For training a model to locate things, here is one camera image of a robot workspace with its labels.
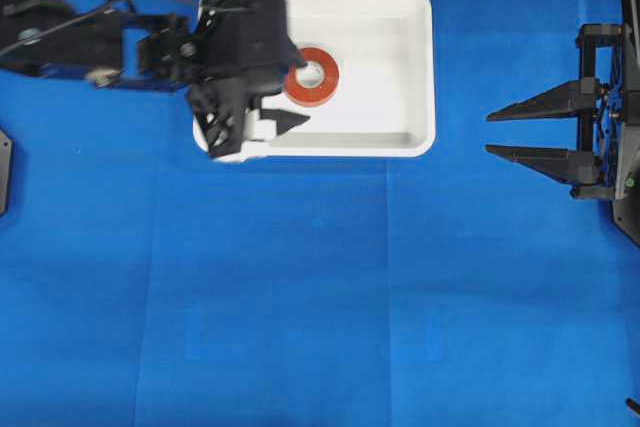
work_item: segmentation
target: blue fabric surface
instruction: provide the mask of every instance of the blue fabric surface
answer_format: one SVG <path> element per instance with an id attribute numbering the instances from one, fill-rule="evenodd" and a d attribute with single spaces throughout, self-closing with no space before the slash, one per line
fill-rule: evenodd
<path id="1" fill-rule="evenodd" d="M 1 74 L 0 425 L 635 425 L 640 251 L 483 152 L 573 143 L 484 116 L 619 0 L 431 1 L 419 159 L 211 164 L 181 94 Z"/>

